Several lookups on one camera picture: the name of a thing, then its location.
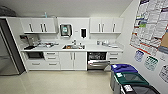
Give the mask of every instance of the notice board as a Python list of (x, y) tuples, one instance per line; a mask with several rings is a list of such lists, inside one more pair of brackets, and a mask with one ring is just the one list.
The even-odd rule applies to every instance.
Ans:
[(168, 0), (141, 0), (130, 45), (155, 56), (168, 54)]

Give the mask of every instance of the ceiling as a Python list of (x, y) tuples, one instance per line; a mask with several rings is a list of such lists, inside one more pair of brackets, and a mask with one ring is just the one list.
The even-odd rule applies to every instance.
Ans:
[(119, 17), (133, 0), (0, 0), (19, 16)]

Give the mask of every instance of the dishwasher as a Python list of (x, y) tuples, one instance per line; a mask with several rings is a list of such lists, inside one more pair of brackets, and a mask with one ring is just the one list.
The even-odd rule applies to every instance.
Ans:
[(102, 70), (110, 64), (106, 60), (107, 52), (87, 52), (87, 70)]

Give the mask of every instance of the faucet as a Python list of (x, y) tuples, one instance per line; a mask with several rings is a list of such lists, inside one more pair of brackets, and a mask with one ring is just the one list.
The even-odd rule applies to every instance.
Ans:
[(72, 43), (74, 43), (74, 45), (76, 45), (76, 40), (72, 41)]

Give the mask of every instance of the countertop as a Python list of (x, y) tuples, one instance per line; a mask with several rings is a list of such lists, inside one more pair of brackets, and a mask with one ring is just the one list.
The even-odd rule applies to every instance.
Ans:
[(51, 48), (47, 47), (35, 47), (31, 50), (21, 50), (21, 51), (26, 51), (26, 52), (33, 52), (33, 51), (78, 51), (78, 52), (103, 52), (103, 51), (116, 51), (116, 52), (122, 52), (123, 50), (121, 48), (112, 48), (112, 47), (106, 47), (102, 45), (96, 45), (96, 44), (85, 44), (85, 49), (62, 49), (65, 46), (65, 44), (59, 44), (59, 45), (54, 45)]

